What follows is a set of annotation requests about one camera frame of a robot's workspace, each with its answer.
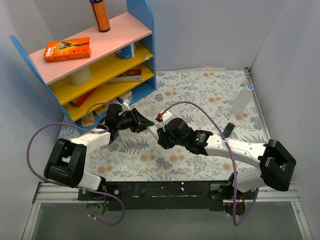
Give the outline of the white remote control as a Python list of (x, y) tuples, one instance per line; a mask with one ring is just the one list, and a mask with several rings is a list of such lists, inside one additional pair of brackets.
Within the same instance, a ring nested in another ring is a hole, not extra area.
[(148, 132), (155, 138), (155, 139), (159, 139), (158, 133), (157, 133), (157, 128), (155, 125), (152, 126), (148, 126), (147, 127)]

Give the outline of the black remote control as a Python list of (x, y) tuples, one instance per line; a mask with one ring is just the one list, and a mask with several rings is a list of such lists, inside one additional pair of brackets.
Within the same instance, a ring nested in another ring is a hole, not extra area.
[(231, 122), (229, 122), (227, 125), (226, 125), (226, 127), (224, 128), (224, 130), (223, 130), (223, 136), (225, 137), (225, 138), (229, 138), (230, 137), (230, 135), (232, 134), (232, 131), (234, 130), (234, 128), (235, 128), (235, 125), (233, 124), (233, 123), (231, 123)]

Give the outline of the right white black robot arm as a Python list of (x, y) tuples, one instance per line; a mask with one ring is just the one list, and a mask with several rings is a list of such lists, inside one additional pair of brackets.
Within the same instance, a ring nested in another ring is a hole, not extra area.
[(289, 190), (297, 161), (277, 140), (271, 139), (268, 143), (223, 140), (210, 131), (193, 130), (184, 120), (174, 117), (162, 121), (157, 133), (158, 144), (164, 149), (181, 146), (195, 155), (235, 159), (252, 166), (238, 173), (226, 186), (227, 195), (232, 199), (261, 187), (281, 192)]

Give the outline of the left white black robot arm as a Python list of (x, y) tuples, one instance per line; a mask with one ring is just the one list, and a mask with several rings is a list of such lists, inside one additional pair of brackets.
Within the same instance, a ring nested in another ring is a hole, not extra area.
[(123, 109), (120, 104), (112, 103), (106, 111), (106, 117), (92, 132), (70, 140), (60, 138), (56, 141), (44, 169), (44, 177), (71, 188), (89, 189), (89, 194), (95, 200), (101, 200), (107, 193), (102, 184), (105, 180), (85, 171), (87, 156), (111, 144), (121, 130), (140, 133), (153, 125), (136, 108)]

